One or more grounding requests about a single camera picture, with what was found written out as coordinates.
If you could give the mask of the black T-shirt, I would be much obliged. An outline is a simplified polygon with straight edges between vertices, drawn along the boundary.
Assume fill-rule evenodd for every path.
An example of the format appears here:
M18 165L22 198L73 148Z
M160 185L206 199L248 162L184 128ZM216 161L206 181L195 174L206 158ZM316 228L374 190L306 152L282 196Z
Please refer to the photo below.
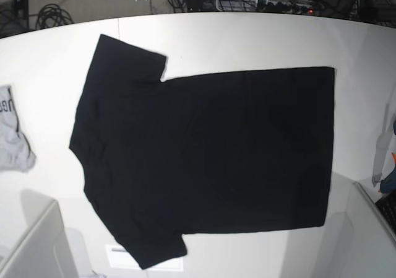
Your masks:
M87 199L139 267L185 256L187 234L323 226L335 69L161 81L165 66L101 35L69 145Z

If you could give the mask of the grey printed T-shirt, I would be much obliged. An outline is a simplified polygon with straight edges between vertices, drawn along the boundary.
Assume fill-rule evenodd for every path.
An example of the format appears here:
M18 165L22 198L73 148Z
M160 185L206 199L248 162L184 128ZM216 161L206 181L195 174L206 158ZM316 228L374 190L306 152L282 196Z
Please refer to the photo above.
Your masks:
M1 171L27 172L36 156L20 128L10 85L1 86Z

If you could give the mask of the black power strip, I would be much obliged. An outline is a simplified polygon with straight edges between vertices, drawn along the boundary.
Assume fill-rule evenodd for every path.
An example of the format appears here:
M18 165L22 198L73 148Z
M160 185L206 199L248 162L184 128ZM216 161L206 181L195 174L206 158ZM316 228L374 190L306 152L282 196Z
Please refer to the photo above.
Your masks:
M269 12L275 14L296 14L296 15L314 15L315 11L312 7L305 5L284 3L284 2L269 2L264 4L258 3L256 12Z

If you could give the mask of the white partition panel left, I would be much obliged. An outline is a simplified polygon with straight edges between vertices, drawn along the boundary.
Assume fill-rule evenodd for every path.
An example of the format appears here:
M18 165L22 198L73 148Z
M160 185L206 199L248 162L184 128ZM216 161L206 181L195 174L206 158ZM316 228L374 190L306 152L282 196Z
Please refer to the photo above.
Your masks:
M1 277L78 277L59 204L51 200L1 262Z

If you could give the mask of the white partition panel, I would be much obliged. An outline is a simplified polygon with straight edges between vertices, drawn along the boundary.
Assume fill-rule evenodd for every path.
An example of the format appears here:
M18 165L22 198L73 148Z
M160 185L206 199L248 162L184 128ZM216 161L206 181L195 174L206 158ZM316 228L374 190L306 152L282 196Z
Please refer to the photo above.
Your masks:
M357 182L346 209L353 236L343 277L395 277L395 234Z
M78 277L59 204L51 200L1 262L1 277Z

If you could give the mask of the black keyboard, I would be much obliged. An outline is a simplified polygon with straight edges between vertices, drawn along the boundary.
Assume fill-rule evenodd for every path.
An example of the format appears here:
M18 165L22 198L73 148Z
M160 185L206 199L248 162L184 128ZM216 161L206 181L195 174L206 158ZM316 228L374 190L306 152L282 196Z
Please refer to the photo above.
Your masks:
M376 202L377 208L385 218L391 229L396 229L396 199L395 193L388 194Z

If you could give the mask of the white partition panel right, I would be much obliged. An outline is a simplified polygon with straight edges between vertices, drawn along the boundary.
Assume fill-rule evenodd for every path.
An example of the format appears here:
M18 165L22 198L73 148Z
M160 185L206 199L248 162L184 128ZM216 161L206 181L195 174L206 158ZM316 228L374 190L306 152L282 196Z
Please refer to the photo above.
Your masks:
M357 182L346 209L353 236L343 277L395 277L395 234Z

